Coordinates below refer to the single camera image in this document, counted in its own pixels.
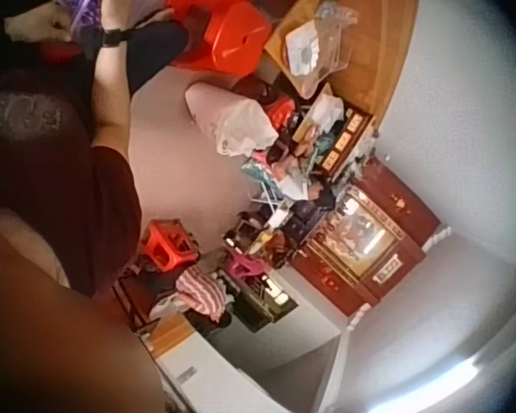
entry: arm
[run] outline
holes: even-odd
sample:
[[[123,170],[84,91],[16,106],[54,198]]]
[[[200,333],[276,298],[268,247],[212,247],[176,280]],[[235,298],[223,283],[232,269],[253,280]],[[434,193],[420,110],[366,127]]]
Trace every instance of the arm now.
[[[101,24],[106,30],[126,30],[130,0],[103,0]],[[92,102],[96,135],[92,146],[106,146],[128,160],[130,92],[126,75],[126,42],[103,47],[95,63]]]
[[[8,41],[71,41],[66,9],[51,1],[0,1],[0,45]]]

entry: hand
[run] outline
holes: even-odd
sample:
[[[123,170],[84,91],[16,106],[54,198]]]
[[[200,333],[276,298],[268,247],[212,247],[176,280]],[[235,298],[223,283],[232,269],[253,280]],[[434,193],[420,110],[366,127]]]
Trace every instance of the hand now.
[[[101,25],[105,30],[126,30],[132,0],[101,0]]]
[[[6,18],[4,31],[13,41],[71,41],[71,18],[60,5],[46,3],[21,15]]]

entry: ceiling light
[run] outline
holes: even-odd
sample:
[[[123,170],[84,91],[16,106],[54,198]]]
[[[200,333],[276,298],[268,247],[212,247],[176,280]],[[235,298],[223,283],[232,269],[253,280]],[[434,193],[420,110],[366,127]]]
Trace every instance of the ceiling light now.
[[[369,245],[367,245],[367,246],[365,247],[365,249],[363,250],[363,253],[364,253],[365,255],[369,254],[369,253],[371,252],[371,250],[372,250],[373,248],[375,248],[375,245],[377,245],[377,244],[378,244],[378,241],[380,241],[380,238],[382,238],[382,237],[384,236],[384,234],[385,234],[385,233],[386,233],[386,230],[380,230],[380,231],[378,232],[378,234],[377,234],[377,235],[375,235],[375,238],[373,238],[373,239],[371,240],[371,242],[369,243]]]
[[[473,360],[464,361],[427,385],[405,396],[381,404],[369,413],[417,413],[435,405],[467,385],[478,374]]]

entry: orange stool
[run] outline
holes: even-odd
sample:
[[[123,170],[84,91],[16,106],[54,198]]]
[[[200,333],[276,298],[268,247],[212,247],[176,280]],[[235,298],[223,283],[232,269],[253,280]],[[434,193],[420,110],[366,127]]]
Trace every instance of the orange stool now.
[[[199,247],[178,219],[152,219],[142,239],[144,253],[163,272],[199,259]]]
[[[175,5],[176,0],[167,0]],[[197,71],[218,71],[247,76],[260,62],[262,49],[272,26],[252,4],[243,0],[190,0],[176,14],[183,20],[188,6],[198,6],[211,13],[203,43],[186,53],[176,66]]]

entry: tiled floor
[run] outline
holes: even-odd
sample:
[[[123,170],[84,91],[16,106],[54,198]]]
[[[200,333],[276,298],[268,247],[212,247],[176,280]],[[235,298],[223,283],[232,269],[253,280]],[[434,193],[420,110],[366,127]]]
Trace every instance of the tiled floor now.
[[[209,250],[221,243],[237,213],[248,208],[253,184],[240,170],[243,159],[217,154],[215,144],[192,123],[184,92],[196,81],[232,82],[167,68],[134,96],[130,162],[143,224],[152,218],[179,218],[201,250]]]

